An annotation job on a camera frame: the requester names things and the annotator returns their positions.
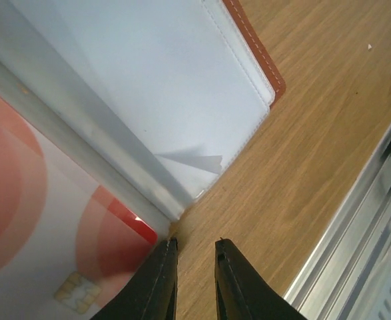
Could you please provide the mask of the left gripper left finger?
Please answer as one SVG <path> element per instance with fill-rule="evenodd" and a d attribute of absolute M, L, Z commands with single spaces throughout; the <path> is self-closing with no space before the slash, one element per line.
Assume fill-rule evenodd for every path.
<path fill-rule="evenodd" d="M 175 319 L 178 241 L 161 241 L 130 281 L 93 319 Z"/>

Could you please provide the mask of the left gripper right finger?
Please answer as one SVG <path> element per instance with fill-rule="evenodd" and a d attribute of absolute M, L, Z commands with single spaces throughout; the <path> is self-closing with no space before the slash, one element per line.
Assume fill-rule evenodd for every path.
<path fill-rule="evenodd" d="M 214 279 L 218 319 L 304 319 L 230 239 L 215 242 Z"/>

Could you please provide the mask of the brown leather card holder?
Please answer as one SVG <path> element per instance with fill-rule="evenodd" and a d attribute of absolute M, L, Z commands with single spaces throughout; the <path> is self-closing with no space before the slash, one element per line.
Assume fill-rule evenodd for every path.
<path fill-rule="evenodd" d="M 0 98 L 155 231 L 139 267 L 283 91 L 238 1 L 0 1 Z"/>

